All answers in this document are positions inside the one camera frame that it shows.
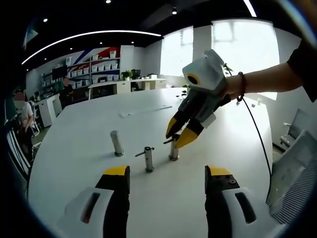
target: black sleeve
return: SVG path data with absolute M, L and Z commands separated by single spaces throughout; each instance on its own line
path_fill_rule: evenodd
M 317 76 L 314 73 L 317 64 L 315 49 L 305 41 L 301 41 L 299 48 L 294 50 L 287 63 L 294 73 L 301 78 L 306 93 L 314 102 L 317 99 Z

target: potted plant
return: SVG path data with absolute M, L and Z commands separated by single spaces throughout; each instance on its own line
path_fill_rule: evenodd
M 126 70 L 126 71 L 122 72 L 121 75 L 122 75 L 124 80 L 129 81 L 130 78 L 133 76 L 133 73 L 129 70 Z

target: chair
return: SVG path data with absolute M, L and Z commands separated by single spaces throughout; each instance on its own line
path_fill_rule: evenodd
M 309 116 L 304 111 L 297 109 L 292 124 L 284 123 L 285 126 L 289 126 L 289 129 L 286 135 L 281 136 L 281 145 L 285 144 L 287 147 L 290 147 L 301 131 L 305 129 L 308 119 Z
M 38 126 L 37 123 L 36 123 L 36 119 L 38 119 L 39 116 L 37 115 L 38 109 L 35 109 L 34 104 L 31 104 L 31 108 L 32 108 L 32 111 L 33 111 L 33 117 L 34 117 L 34 119 L 33 119 L 32 123 L 31 123 L 31 125 L 30 125 L 30 128 L 31 128 L 31 130 L 32 130 L 32 132 L 33 132 L 33 137 L 35 137 L 35 136 L 37 136 L 37 135 L 40 134 L 39 126 Z
M 317 140 L 303 130 L 272 166 L 266 203 L 271 216 L 290 225 L 307 202 L 317 181 Z

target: curved light strip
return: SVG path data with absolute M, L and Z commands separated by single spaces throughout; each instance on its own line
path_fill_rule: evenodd
M 150 33 L 150 32 L 144 32 L 144 31 L 125 31 L 125 30 L 109 30 L 109 31 L 93 31 L 93 32 L 87 32 L 87 33 L 83 33 L 83 34 L 78 34 L 78 35 L 75 35 L 75 36 L 70 36 L 70 37 L 67 37 L 65 39 L 62 39 L 62 40 L 59 40 L 59 41 L 56 41 L 54 43 L 51 43 L 49 44 L 48 46 L 45 46 L 44 48 L 36 51 L 34 54 L 30 55 L 25 61 L 22 62 L 22 64 L 24 64 L 26 61 L 28 61 L 30 58 L 32 58 L 33 56 L 37 55 L 39 52 L 47 49 L 48 47 L 51 47 L 53 45 L 56 45 L 60 42 L 63 42 L 63 41 L 67 41 L 67 40 L 70 40 L 72 38 L 75 38 L 75 37 L 79 37 L 79 36 L 87 36 L 87 35 L 92 35 L 92 34 L 99 34 L 99 33 L 118 33 L 118 32 L 123 32 L 123 33 L 138 33 L 138 34 L 144 34 L 144 35 L 150 35 L 150 36 L 161 36 L 160 34 L 155 34 L 155 33 Z
M 256 12 L 254 11 L 252 4 L 250 3 L 250 0 L 243 0 L 245 5 L 247 6 L 250 14 L 252 17 L 257 17 Z

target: metal peg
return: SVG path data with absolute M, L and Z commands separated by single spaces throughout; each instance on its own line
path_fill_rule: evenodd
M 179 150 L 175 147 L 175 143 L 178 140 L 179 136 L 180 136 L 179 134 L 174 134 L 170 140 L 163 143 L 163 144 L 167 144 L 171 142 L 170 152 L 168 155 L 171 161 L 176 161 L 179 159 Z
M 154 150 L 154 147 L 144 147 L 144 151 L 137 154 L 135 157 L 143 155 L 145 156 L 145 171 L 148 173 L 152 173 L 154 170 L 153 162 L 152 162 L 152 150 Z
M 118 131 L 113 130 L 112 132 L 110 132 L 110 136 L 114 146 L 114 154 L 116 156 L 122 156 L 124 154 L 124 150 L 119 141 Z

